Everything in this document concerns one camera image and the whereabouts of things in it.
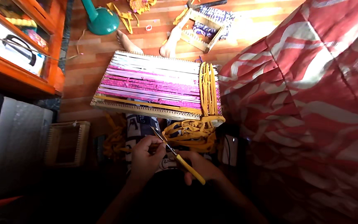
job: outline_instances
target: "cabinet shelf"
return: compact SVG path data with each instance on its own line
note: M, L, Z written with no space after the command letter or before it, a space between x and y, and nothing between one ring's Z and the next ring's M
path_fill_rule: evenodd
M50 57L59 58L67 0L51 0L49 13L36 0L13 0L13 3L34 20L38 27L50 35L47 50L39 46L1 14L0 24L30 44L35 50ZM31 99L46 99L61 95L63 85L64 75L58 68L57 60L45 58L41 78L0 57L0 90L2 92L11 92Z

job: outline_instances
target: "woven fabric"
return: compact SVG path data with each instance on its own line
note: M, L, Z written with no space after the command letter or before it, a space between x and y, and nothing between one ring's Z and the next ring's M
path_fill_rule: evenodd
M226 24L227 28L224 30L223 35L219 39L221 40L227 38L229 31L231 30L231 24L235 18L234 13L205 6L200 6L200 13L207 16L211 20ZM202 23L194 22L193 32L212 39L218 31L207 27Z

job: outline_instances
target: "scissor blade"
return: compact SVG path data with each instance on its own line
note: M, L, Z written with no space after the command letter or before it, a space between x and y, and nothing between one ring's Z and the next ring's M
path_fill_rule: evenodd
M174 155L177 155L175 150L173 150L173 148L168 144L167 140L162 136L162 134L160 134L160 132L155 127L152 127L151 125L150 127L152 128L154 133L162 140L162 142L168 146L169 150L171 150Z

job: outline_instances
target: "bare foot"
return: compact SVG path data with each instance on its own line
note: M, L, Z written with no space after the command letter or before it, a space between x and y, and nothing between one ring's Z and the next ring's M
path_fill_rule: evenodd
M175 48L176 43L180 40L182 35L182 29L179 27L175 27L171 31L171 35L169 36L167 42L160 48L160 55L162 57L171 57L175 58Z
M127 52L137 52L137 53L142 53L143 54L142 49L140 49L138 46L133 44L129 40L128 36L125 35L124 33L122 33L120 30L117 30L116 37L117 37L118 43L120 43L120 45L125 49L125 51L127 51Z

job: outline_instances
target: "red blanket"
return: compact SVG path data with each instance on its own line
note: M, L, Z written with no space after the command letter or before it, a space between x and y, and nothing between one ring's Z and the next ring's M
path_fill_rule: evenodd
M358 222L358 0L307 0L220 75L265 206L293 223Z

